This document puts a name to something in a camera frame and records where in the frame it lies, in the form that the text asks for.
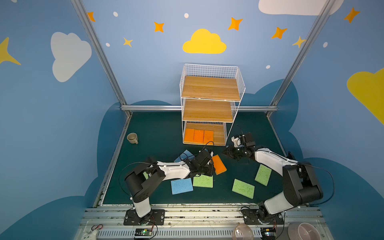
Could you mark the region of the orange sponge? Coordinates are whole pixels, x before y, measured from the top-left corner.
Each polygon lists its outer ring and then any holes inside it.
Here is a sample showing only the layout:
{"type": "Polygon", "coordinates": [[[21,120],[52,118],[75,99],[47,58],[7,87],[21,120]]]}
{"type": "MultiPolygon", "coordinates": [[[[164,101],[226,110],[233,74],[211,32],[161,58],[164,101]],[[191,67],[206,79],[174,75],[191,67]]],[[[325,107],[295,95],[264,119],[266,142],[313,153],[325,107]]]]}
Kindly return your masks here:
{"type": "Polygon", "coordinates": [[[193,143],[195,136],[195,129],[186,128],[184,133],[184,143],[193,143]]]}
{"type": "Polygon", "coordinates": [[[204,130],[195,129],[195,131],[194,131],[194,143],[203,144],[204,143],[204,135],[205,135],[204,130]]]}
{"type": "Polygon", "coordinates": [[[222,174],[227,171],[226,166],[224,165],[223,161],[219,157],[219,155],[215,155],[212,157],[213,163],[214,163],[214,168],[215,168],[215,173],[216,175],[222,174]]]}
{"type": "Polygon", "coordinates": [[[214,144],[214,131],[205,130],[204,131],[204,145],[213,145],[214,144]]]}

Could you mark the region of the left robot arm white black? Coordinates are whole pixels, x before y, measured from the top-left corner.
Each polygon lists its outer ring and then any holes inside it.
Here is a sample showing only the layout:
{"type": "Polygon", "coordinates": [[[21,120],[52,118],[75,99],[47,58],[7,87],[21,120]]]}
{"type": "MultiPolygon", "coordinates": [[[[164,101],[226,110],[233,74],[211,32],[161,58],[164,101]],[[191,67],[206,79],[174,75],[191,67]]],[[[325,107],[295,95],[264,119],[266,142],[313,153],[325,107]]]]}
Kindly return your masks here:
{"type": "Polygon", "coordinates": [[[213,156],[213,151],[204,148],[196,156],[185,155],[180,162],[164,163],[152,158],[140,162],[124,177],[137,216],[144,218],[151,213],[149,197],[162,182],[200,175],[211,177],[215,170],[213,156]]]}

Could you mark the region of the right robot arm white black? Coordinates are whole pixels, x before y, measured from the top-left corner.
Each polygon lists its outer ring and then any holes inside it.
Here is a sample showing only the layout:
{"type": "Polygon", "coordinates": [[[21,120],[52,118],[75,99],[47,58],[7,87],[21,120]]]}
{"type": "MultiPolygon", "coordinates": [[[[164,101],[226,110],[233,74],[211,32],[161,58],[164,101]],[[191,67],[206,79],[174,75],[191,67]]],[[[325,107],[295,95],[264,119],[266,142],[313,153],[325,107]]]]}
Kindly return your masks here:
{"type": "Polygon", "coordinates": [[[283,191],[259,203],[259,219],[264,221],[323,198],[323,190],[311,164],[300,163],[291,159],[291,156],[283,157],[268,148],[257,146],[250,133],[235,135],[231,141],[233,144],[223,151],[224,155],[234,160],[249,158],[283,177],[283,191]]]}

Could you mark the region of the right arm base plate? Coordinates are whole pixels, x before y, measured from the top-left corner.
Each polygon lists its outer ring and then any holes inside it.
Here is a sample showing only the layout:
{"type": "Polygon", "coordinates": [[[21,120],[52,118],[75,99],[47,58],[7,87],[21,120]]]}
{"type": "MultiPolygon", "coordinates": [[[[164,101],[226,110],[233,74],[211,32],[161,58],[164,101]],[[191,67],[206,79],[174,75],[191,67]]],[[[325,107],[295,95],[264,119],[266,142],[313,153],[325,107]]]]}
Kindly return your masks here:
{"type": "Polygon", "coordinates": [[[244,223],[246,225],[282,225],[284,223],[282,214],[270,215],[263,209],[242,207],[240,212],[243,215],[244,223]]]}

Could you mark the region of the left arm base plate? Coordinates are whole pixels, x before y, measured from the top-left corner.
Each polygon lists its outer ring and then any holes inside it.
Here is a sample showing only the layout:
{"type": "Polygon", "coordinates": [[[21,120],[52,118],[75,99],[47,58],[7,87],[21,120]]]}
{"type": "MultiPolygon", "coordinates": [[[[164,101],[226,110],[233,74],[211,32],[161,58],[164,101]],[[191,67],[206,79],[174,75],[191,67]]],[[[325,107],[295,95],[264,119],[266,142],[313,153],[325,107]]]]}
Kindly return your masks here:
{"type": "Polygon", "coordinates": [[[129,209],[126,211],[123,225],[124,226],[144,226],[144,225],[157,225],[163,226],[165,221],[165,210],[151,210],[144,217],[139,217],[137,211],[129,209]]]}

